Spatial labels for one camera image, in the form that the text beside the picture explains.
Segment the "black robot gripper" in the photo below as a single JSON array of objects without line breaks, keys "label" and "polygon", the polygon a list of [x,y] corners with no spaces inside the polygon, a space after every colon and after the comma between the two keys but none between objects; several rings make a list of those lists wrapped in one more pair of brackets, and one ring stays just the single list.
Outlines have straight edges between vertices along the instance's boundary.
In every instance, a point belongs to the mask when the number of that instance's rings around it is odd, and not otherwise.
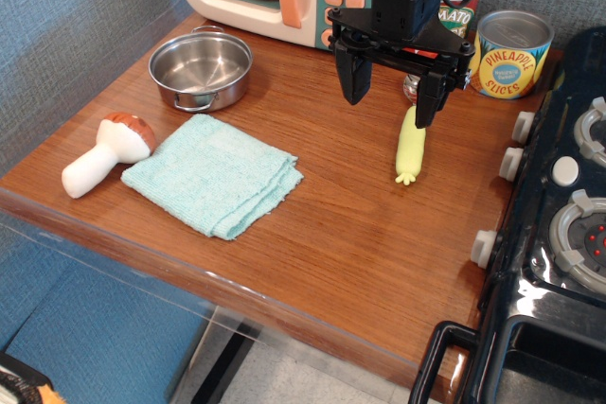
[{"label": "black robot gripper", "polygon": [[370,88],[372,65],[419,76],[415,125],[432,125],[454,89],[471,78],[473,45],[438,19],[441,1],[371,0],[366,9],[334,8],[330,50],[344,98],[356,105]]}]

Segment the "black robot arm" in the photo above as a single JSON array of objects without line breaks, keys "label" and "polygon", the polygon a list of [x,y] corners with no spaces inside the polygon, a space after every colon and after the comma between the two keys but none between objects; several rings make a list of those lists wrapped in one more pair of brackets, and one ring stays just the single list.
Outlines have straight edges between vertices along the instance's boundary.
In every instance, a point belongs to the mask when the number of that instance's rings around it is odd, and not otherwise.
[{"label": "black robot arm", "polygon": [[330,50],[350,104],[368,92],[373,64],[419,77],[418,128],[432,124],[453,90],[466,88],[475,49],[440,22],[446,1],[371,0],[367,9],[330,11]]}]

